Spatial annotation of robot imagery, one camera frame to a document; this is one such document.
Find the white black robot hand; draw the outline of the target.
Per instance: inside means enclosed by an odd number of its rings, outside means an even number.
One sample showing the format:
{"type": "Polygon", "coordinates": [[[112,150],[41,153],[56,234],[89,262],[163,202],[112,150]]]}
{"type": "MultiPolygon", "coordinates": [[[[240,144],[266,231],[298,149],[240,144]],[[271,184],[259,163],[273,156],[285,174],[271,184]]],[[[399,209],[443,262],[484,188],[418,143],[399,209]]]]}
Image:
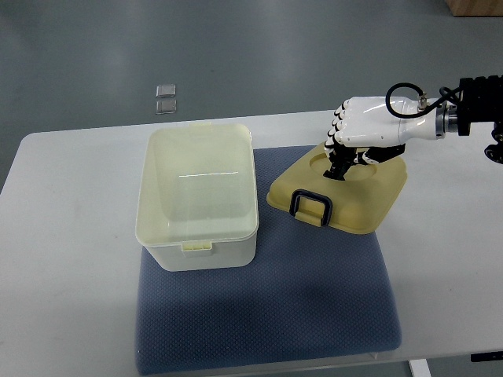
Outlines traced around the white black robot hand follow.
{"type": "Polygon", "coordinates": [[[400,156],[410,139],[438,140],[456,132],[456,106],[446,100],[352,97],[334,111],[324,144],[330,161],[324,176],[343,181],[352,166],[400,156]]]}

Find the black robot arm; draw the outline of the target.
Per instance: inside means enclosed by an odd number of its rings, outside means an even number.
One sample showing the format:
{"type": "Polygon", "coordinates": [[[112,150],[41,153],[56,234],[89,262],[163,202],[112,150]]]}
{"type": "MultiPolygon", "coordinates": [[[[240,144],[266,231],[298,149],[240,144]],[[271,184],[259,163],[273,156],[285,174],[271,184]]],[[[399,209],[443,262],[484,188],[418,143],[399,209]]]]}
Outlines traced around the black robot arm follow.
{"type": "Polygon", "coordinates": [[[495,144],[484,149],[485,156],[502,164],[502,77],[462,78],[457,102],[457,133],[468,136],[473,123],[493,122],[495,144]]]}

